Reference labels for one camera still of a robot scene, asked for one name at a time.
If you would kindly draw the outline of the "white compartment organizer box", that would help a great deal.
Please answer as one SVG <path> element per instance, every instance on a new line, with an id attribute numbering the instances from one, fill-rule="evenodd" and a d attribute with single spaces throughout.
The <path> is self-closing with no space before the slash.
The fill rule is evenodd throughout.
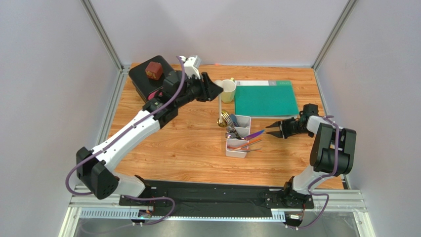
<path id="1" fill-rule="evenodd" d="M 249 116 L 241 116 L 241 115 L 233 115 L 236 118 L 234 122 L 237 126 L 234 129 L 237 131 L 237 134 L 243 138 L 251 134 L 251 117 Z M 225 155 L 231 158 L 245 158 L 247 152 L 245 150 L 234 150 L 236 147 L 246 144 L 246 140 L 237 139 L 235 135 L 227 136 L 226 137 L 226 144 L 225 144 Z"/>

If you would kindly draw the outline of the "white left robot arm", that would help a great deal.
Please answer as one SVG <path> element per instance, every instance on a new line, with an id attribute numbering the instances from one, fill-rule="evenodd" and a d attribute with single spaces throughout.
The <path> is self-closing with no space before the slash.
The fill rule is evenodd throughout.
<path id="1" fill-rule="evenodd" d="M 206 72 L 188 77 L 182 71 L 172 71 L 163 86 L 134 119 L 110 139 L 76 153 L 74 171 L 80 181 L 97 199 L 111 194 L 139 197 L 146 185 L 139 177 L 114 172 L 120 161 L 145 138 L 162 129 L 178 115 L 178 109 L 189 102 L 212 101 L 223 92 L 221 83 L 214 83 Z"/>

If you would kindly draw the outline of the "blue grey plastic spoon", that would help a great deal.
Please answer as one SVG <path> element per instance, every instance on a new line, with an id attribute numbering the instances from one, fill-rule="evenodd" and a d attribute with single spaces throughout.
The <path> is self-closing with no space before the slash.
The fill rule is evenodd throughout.
<path id="1" fill-rule="evenodd" d="M 241 125 L 238 123 L 237 117 L 235 114 L 230 114 L 230 118 L 232 120 L 233 126 L 240 127 Z"/>

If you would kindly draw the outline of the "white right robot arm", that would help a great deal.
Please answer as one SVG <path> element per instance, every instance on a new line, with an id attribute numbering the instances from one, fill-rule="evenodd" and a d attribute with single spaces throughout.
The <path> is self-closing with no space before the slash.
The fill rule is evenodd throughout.
<path id="1" fill-rule="evenodd" d="M 309 198 L 324 181 L 351 172 L 354 162 L 357 132 L 337 125 L 331 116 L 320 116 L 318 106 L 305 104 L 298 118 L 276 121 L 269 134 L 287 139 L 308 134 L 314 138 L 309 166 L 284 184 L 286 198 Z"/>

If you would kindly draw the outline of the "iridescent purple knife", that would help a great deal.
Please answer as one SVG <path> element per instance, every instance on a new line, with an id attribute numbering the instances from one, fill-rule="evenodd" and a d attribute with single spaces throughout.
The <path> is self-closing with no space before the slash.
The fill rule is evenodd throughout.
<path id="1" fill-rule="evenodd" d="M 263 134 L 264 132 L 265 132 L 264 129 L 263 130 L 260 130 L 258 132 L 255 132 L 255 133 L 252 133 L 250 135 L 247 135 L 247 136 L 243 137 L 242 140 L 249 141 L 249 140 L 251 140 L 253 138 L 258 137 L 259 135 Z"/>

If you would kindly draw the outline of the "white handled ladle spoon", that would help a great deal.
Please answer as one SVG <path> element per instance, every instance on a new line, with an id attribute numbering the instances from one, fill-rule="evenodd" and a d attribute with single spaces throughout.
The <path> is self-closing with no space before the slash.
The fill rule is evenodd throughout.
<path id="1" fill-rule="evenodd" d="M 222 85 L 222 80 L 215 80 L 214 81 L 214 83 L 217 85 L 217 86 L 219 86 L 219 87 L 221 87 L 221 88 L 223 88 L 223 85 Z M 221 111 L 222 111 L 222 100 L 221 100 L 221 92 L 218 94 L 218 118 L 219 119 L 222 119 L 222 115 L 221 115 Z"/>

